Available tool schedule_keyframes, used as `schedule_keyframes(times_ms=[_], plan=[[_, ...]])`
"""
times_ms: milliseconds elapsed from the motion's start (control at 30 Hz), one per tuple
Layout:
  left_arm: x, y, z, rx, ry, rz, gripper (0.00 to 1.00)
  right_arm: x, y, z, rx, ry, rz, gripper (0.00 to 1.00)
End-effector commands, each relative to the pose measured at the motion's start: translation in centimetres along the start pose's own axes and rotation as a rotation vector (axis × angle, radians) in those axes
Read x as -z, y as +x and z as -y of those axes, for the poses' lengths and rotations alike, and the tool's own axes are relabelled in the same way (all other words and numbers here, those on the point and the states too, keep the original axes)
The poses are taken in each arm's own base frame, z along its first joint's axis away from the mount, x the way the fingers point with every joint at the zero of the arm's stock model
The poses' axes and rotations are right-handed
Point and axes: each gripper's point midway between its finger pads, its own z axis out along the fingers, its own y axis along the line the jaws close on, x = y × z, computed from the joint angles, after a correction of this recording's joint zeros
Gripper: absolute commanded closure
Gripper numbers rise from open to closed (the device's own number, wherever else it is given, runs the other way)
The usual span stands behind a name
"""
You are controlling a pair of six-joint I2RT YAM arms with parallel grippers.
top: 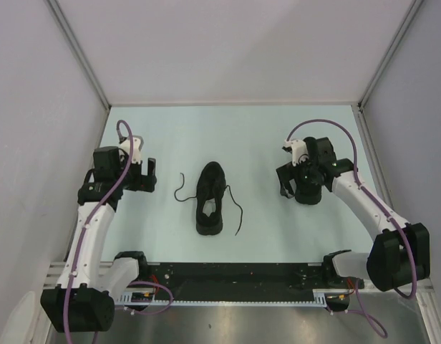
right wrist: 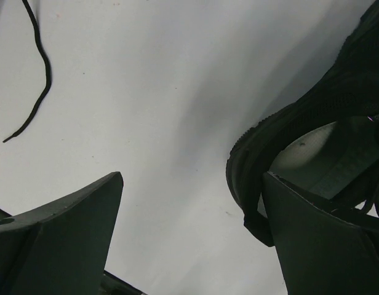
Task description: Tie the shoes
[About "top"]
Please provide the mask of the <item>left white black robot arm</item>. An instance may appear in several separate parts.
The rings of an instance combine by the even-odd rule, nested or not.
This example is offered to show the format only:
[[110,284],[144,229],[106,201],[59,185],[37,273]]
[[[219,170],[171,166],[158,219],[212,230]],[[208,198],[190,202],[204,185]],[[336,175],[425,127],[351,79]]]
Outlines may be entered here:
[[139,287],[150,277],[145,254],[117,254],[100,273],[107,232],[125,191],[152,193],[157,182],[155,159],[142,174],[138,137],[117,146],[97,148],[93,167],[77,193],[78,213],[72,246],[55,286],[42,292],[40,303],[59,333],[104,332],[115,315],[115,300],[128,285]]

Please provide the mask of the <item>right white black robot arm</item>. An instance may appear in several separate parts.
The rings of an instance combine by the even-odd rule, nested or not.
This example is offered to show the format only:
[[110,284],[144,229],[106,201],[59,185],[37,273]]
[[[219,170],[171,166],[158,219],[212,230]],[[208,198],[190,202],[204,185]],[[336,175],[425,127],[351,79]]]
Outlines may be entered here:
[[285,141],[291,162],[277,168],[280,194],[306,206],[321,201],[322,189],[343,201],[372,238],[368,253],[342,250],[324,257],[321,278],[339,287],[347,277],[370,280],[383,292],[430,276],[430,235],[393,211],[355,174],[348,159],[337,159],[328,138]]

